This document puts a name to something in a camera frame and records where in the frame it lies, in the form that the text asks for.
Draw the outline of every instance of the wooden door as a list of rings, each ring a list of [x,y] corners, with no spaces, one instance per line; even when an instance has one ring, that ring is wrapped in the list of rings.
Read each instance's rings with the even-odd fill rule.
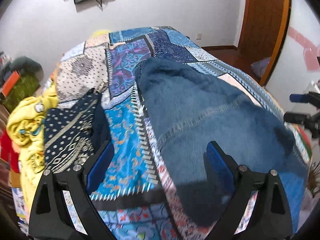
[[[284,0],[246,0],[238,49],[249,64],[271,57],[283,8]]]

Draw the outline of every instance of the wooden floor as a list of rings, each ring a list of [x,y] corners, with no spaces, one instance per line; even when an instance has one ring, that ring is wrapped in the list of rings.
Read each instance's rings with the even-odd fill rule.
[[[250,67],[250,64],[247,60],[240,55],[240,53],[235,49],[221,49],[221,50],[211,50],[208,51],[211,55],[216,58],[224,61],[225,63],[241,69],[243,72],[246,72],[249,76],[253,77],[255,80],[259,80]]]

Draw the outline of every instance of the patchwork bedspread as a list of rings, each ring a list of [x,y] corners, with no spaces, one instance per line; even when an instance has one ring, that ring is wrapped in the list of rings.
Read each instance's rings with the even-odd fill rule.
[[[283,112],[251,77],[210,55],[171,27],[113,32],[65,53],[62,62],[70,68],[62,69],[60,77],[64,76],[64,83],[73,84],[57,87],[60,107],[71,107],[93,82],[107,84],[102,106],[115,155],[103,182],[90,196],[106,225],[117,239],[204,239],[213,225],[199,227],[184,213],[134,81],[135,66],[149,57],[188,64],[238,87],[279,119]],[[310,159],[306,149],[298,132],[290,124],[286,126],[295,135],[304,161],[301,167],[307,176]],[[69,193],[64,195],[77,230],[85,233]],[[236,233],[246,228],[256,197],[257,192],[253,192]],[[291,206],[294,223],[298,221],[299,208]]]

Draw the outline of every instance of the denim pants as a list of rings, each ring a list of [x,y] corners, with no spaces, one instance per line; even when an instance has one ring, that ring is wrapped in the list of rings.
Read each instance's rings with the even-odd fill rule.
[[[135,76],[161,156],[195,223],[211,225],[228,204],[206,158],[207,144],[214,140],[252,171],[278,171],[295,230],[308,172],[293,134],[280,120],[239,89],[189,65],[150,58],[137,65]]]

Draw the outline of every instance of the metal screw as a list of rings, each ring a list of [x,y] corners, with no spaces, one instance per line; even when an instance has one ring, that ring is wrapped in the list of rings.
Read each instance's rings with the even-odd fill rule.
[[[271,173],[272,176],[277,176],[278,175],[278,172],[276,170],[271,170],[270,173]]]
[[[50,174],[50,170],[45,170],[44,172],[43,172],[43,175],[44,176],[48,176]]]
[[[240,165],[240,166],[239,166],[239,170],[241,170],[241,171],[247,171],[247,170],[248,170],[248,167],[245,166],[245,165]]]
[[[77,164],[76,166],[73,167],[74,171],[79,171],[81,170],[81,165]]]

